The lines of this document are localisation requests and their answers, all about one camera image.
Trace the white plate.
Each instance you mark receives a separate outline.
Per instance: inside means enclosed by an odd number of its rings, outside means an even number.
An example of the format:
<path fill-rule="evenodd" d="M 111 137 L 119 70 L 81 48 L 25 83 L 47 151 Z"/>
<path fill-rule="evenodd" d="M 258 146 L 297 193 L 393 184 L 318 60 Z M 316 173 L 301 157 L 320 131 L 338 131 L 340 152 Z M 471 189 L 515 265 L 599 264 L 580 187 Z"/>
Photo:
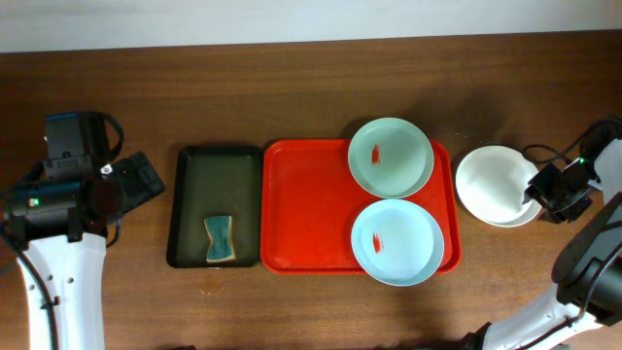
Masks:
<path fill-rule="evenodd" d="M 455 176 L 460 201 L 474 217 L 500 228 L 516 228 L 533 220 L 541 205 L 525 197 L 536 166 L 513 149 L 480 147 L 460 162 Z"/>

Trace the light blue plate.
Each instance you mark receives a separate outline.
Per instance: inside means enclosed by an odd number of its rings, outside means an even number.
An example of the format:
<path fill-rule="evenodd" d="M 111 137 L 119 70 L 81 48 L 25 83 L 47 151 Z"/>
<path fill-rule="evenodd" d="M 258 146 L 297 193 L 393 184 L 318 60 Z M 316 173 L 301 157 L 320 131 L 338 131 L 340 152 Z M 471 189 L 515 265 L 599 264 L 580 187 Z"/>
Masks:
<path fill-rule="evenodd" d="M 428 280 L 444 257 L 444 238 L 435 218 L 402 199 L 380 200 L 363 209 L 351 229 L 351 247 L 369 276 L 394 287 Z"/>

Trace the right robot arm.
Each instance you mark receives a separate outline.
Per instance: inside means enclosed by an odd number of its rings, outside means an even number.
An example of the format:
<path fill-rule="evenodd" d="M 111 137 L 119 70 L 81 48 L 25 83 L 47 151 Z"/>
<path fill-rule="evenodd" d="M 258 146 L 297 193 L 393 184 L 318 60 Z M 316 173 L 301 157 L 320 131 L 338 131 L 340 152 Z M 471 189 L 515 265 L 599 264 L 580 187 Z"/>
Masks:
<path fill-rule="evenodd" d="M 583 332 L 621 320 L 621 120 L 591 124 L 572 145 L 576 159 L 555 151 L 524 191 L 544 210 L 541 219 L 576 220 L 599 190 L 604 207 L 565 246 L 551 272 L 552 285 L 514 316 L 468 333 L 460 349 L 553 349 Z"/>

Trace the green yellow sponge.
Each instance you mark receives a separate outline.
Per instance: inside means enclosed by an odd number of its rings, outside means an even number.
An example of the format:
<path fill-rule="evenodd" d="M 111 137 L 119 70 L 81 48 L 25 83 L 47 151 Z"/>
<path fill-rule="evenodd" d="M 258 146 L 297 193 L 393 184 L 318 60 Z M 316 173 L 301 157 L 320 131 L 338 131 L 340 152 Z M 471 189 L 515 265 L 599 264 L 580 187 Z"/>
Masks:
<path fill-rule="evenodd" d="M 232 217 L 213 216 L 204 220 L 209 238 L 206 262 L 223 263 L 233 261 L 236 256 L 232 241 Z"/>

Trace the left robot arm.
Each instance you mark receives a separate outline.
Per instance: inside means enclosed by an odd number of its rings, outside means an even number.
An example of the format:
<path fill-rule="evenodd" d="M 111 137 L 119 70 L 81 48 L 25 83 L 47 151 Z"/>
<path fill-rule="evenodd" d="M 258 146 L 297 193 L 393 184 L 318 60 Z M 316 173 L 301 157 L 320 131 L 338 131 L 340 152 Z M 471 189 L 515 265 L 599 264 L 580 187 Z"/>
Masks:
<path fill-rule="evenodd" d="M 130 211 L 164 192 L 144 153 L 120 156 L 121 125 L 101 112 L 45 120 L 48 157 L 7 192 L 1 236 L 17 256 L 32 349 L 105 346 L 102 278 Z"/>

